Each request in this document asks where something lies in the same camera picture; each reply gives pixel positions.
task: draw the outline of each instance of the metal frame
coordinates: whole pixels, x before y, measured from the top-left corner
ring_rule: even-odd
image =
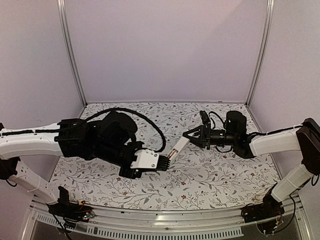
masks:
[[[262,34],[262,41],[261,41],[261,45],[260,45],[260,51],[259,51],[256,65],[255,65],[249,94],[248,94],[248,96],[246,98],[246,102],[245,102],[245,104],[247,106],[251,105],[253,97],[255,95],[256,88],[257,88],[260,72],[262,69],[262,65],[263,65],[263,61],[264,61],[264,57],[265,57],[265,53],[266,53],[266,49],[267,49],[268,37],[269,37],[272,17],[273,17],[273,13],[274,13],[274,5],[275,5],[275,0],[268,0],[266,14],[265,14],[264,29],[263,29],[263,34]]]
[[[75,83],[76,89],[78,91],[81,103],[83,104],[83,106],[86,106],[88,103],[87,103],[85,92],[84,92],[84,89],[83,89],[83,86],[82,86],[82,83],[80,80],[80,75],[79,75],[79,71],[78,71],[77,64],[76,64],[74,50],[73,50],[72,44],[71,44],[71,38],[70,38],[70,32],[69,32],[67,14],[66,14],[66,7],[65,7],[65,0],[57,0],[57,5],[58,5],[58,11],[59,11],[59,16],[60,16],[60,23],[61,23],[64,43],[65,43],[65,48],[66,48],[66,52],[68,54],[68,59],[70,62],[70,67],[71,67],[74,83]]]
[[[176,101],[89,101],[87,104],[119,104],[119,103],[161,103],[161,104],[244,104],[243,101],[183,101],[183,100],[176,100]]]
[[[297,194],[293,196],[296,202],[296,214],[302,239],[312,240],[306,215],[300,198]],[[293,213],[293,204],[290,198],[283,201],[285,216]],[[133,235],[134,239],[152,240],[192,240],[194,239],[228,239],[232,236],[226,233],[237,231],[242,235],[241,227],[256,224],[245,223],[241,217],[241,208],[235,206],[218,209],[205,210],[135,210],[104,206],[92,206],[96,217],[89,223],[79,222],[74,229],[75,232],[103,237],[108,239],[129,239],[122,235]],[[52,226],[57,226],[53,217],[48,214],[47,206],[34,197],[30,204],[30,215],[25,234],[22,240],[30,240],[35,221],[40,221]],[[209,237],[209,234],[225,234],[224,237]]]

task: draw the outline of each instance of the metal extrusion bar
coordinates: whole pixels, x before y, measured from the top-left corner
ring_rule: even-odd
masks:
[[[74,50],[71,43],[70,32],[69,32],[68,21],[67,21],[67,14],[66,14],[66,7],[65,7],[65,0],[57,0],[57,4],[58,4],[58,11],[59,11],[59,17],[60,17],[60,23],[61,23],[64,43],[65,43],[65,48],[68,54],[68,59],[70,62],[74,83],[78,91],[81,103],[83,104],[83,106],[86,106],[88,103],[87,103],[85,92],[80,80],[76,59],[74,55]]]
[[[299,197],[294,194],[296,214],[299,220],[306,216]],[[285,216],[292,214],[290,198],[283,201]],[[73,230],[76,233],[108,239],[136,240],[205,240],[232,239],[243,236],[242,228],[253,223],[244,223],[241,206],[204,210],[137,210],[92,206],[97,216],[89,223],[80,222]],[[34,220],[58,226],[48,214],[48,208],[35,197],[30,205],[31,219],[23,240],[30,240],[28,232],[34,227]],[[299,224],[302,239],[310,240],[308,225]]]
[[[274,13],[274,5],[275,5],[275,0],[268,0],[267,2],[267,8],[266,8],[266,15],[265,15],[265,22],[264,22],[264,29],[263,29],[263,35],[262,35],[262,41],[260,45],[260,51],[258,55],[258,59],[255,65],[254,73],[253,73],[253,78],[252,78],[252,83],[250,86],[249,94],[246,99],[246,105],[250,106],[257,88],[257,83],[259,80],[259,75],[262,69],[266,49],[267,49],[267,43],[268,43],[268,37],[270,33],[270,28],[271,28],[271,22],[272,22],[272,16]]]

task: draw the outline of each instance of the lavender wall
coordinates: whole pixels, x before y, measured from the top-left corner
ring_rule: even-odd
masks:
[[[88,102],[245,102],[265,0],[69,0]]]
[[[297,125],[312,117],[320,123],[320,2],[276,1],[262,72],[252,106],[264,131]],[[299,164],[299,152],[275,155],[285,175]],[[320,187],[308,186],[300,197],[320,238]]]
[[[0,122],[27,128],[77,117],[82,109],[71,73],[56,1],[0,3]],[[48,179],[55,157],[25,158]],[[21,237],[32,194],[0,181],[0,239]]]

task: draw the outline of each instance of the leaf pattern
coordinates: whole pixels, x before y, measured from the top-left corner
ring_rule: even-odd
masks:
[[[247,117],[248,133],[257,131],[243,104],[216,103],[95,103],[82,118],[113,107],[138,111],[163,131],[167,146],[163,155],[182,136],[200,125],[200,110],[215,111],[223,119],[230,110]],[[138,125],[136,137],[150,149],[159,149],[161,138],[143,119],[131,116]],[[216,127],[222,123],[214,118]],[[85,161],[61,157],[51,182],[69,190],[72,200],[89,204],[142,210],[199,210],[227,208],[260,202],[279,176],[269,155],[242,159],[233,152],[219,153],[189,144],[166,172],[143,173],[140,179],[118,176],[119,167],[101,159]]]

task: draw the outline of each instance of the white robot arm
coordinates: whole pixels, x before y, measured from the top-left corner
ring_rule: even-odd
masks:
[[[267,133],[247,134],[247,119],[238,111],[229,111],[223,121],[224,129],[212,129],[211,120],[200,112],[203,125],[183,133],[183,137],[168,154],[173,163],[190,142],[200,148],[210,145],[231,146],[241,158],[251,159],[259,155],[283,151],[301,151],[303,160],[264,196],[263,203],[250,204],[242,209],[245,222],[254,222],[283,214],[282,201],[295,190],[303,187],[313,176],[320,174],[320,127],[307,118],[301,125]]]
[[[157,153],[165,148],[166,142],[158,151],[142,148],[143,142],[136,141],[136,123],[128,115],[117,111],[136,114],[154,126],[145,116],[126,108],[107,109],[85,120],[65,119],[48,126],[20,130],[6,129],[0,123],[0,179],[16,183],[37,195],[47,204],[51,214],[73,221],[88,221],[94,216],[90,206],[70,202],[66,189],[52,186],[20,157],[100,158],[120,166],[119,175],[131,179],[140,178],[144,172],[166,171],[170,161]],[[104,119],[89,121],[104,113],[108,113]],[[158,127],[154,127],[165,139]]]

